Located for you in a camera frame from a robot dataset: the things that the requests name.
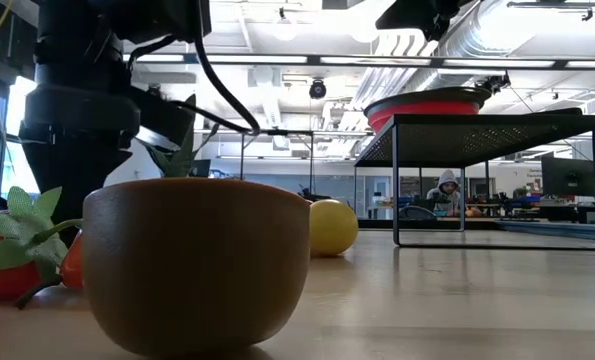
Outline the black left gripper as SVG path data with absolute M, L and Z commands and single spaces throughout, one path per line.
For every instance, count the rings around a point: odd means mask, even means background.
M 179 145 L 194 115 L 151 92 L 128 86 L 107 94 L 40 85 L 26 97 L 19 130 L 22 148 L 43 194 L 59 188 L 51 220 L 83 220 L 93 246 L 123 246 L 133 224 L 103 199 L 108 175 L 132 156 L 130 143 L 145 128 Z

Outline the red collapsible colander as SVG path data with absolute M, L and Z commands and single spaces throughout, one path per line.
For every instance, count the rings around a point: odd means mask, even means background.
M 374 133 L 398 114 L 477 115 L 492 96 L 486 89 L 445 87 L 386 97 L 368 105 L 363 113 Z

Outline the orange toy fruit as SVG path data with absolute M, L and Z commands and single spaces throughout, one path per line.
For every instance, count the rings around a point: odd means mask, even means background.
M 79 231 L 60 266 L 62 283 L 68 288 L 83 289 L 81 249 L 82 231 Z

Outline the green snake plant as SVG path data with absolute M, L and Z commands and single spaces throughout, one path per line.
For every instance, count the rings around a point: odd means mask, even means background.
M 155 145 L 146 143 L 140 140 L 140 143 L 145 147 L 151 160 L 158 167 L 162 178 L 183 178 L 192 176 L 191 168 L 197 156 L 197 153 L 208 143 L 208 141 L 216 135 L 220 125 L 214 123 L 211 131 L 207 137 L 201 141 L 198 146 L 195 146 L 195 132 L 194 123 L 196 114 L 196 95 L 189 96 L 182 105 L 181 101 L 174 101 L 179 108 L 190 116 L 190 124 L 188 125 L 182 143 L 177 150 L 161 150 Z

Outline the red toy strawberry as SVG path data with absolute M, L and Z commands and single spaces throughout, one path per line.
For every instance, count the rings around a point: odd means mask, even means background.
M 12 301 L 59 278 L 68 248 L 54 231 L 60 187 L 34 198 L 13 186 L 0 211 L 0 301 Z

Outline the brown wooden bowl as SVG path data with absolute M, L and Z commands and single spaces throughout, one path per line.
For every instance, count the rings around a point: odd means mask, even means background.
M 277 334 L 310 262 L 309 203 L 268 185 L 162 178 L 83 203 L 83 286 L 103 332 L 143 356 L 248 347 Z

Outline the white globe ceiling lamp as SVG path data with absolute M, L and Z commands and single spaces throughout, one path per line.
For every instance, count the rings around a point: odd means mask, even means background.
M 271 32 L 280 41 L 291 41 L 297 36 L 297 27 L 291 19 L 279 16 L 274 22 Z

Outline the yellow toy lemon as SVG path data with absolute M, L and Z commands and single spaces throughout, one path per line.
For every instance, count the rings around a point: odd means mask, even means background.
M 310 205 L 310 253 L 312 257 L 334 257 L 348 250 L 358 235 L 353 210 L 337 200 Z

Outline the black overhead light bar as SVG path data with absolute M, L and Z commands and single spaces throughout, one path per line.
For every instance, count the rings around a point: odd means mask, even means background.
M 454 58 L 421 56 L 335 56 L 273 54 L 209 54 L 215 65 L 278 65 L 310 67 L 380 67 L 522 71 L 595 71 L 592 59 Z

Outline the black office chair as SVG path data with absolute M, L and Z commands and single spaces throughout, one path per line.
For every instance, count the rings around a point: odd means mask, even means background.
M 398 219 L 402 221 L 435 221 L 437 217 L 426 208 L 409 205 L 399 210 Z

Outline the person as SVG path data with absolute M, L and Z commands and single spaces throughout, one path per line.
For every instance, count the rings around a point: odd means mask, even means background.
M 461 194 L 457 178 L 452 170 L 445 170 L 439 177 L 435 188 L 428 191 L 427 200 L 433 202 L 433 212 L 443 212 L 446 216 L 458 216 L 461 213 Z

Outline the black perforated metal stand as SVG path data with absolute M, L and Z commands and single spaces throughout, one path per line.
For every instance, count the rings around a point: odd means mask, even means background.
M 595 115 L 578 110 L 525 115 L 391 116 L 358 156 L 354 167 L 392 170 L 392 237 L 399 248 L 520 250 L 520 245 L 403 243 L 400 241 L 399 170 L 458 169 L 590 132 L 595 181 Z

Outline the large black monitor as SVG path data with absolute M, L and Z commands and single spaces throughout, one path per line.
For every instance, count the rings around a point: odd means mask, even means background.
M 592 160 L 543 157 L 544 196 L 595 196 L 595 168 Z

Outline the black metal frame table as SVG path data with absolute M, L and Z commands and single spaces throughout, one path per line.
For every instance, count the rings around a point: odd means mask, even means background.
M 254 142 L 259 135 L 267 136 L 296 136 L 300 139 L 309 151 L 309 189 L 313 189 L 314 185 L 314 139 L 315 135 L 312 130 L 288 130 L 288 129 L 257 129 L 239 131 L 241 137 L 240 156 L 239 156 L 239 179 L 244 179 L 244 156 L 245 149 L 248 145 Z

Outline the silver air duct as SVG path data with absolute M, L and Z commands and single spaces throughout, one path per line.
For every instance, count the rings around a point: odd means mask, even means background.
M 536 35 L 533 26 L 523 26 L 524 13 L 510 10 L 516 0 L 474 0 L 463 6 L 438 41 L 427 41 L 420 30 L 377 30 L 376 53 L 394 56 L 507 57 Z M 388 69 L 365 71 L 353 98 L 366 105 L 403 92 L 462 86 L 471 81 L 472 70 Z

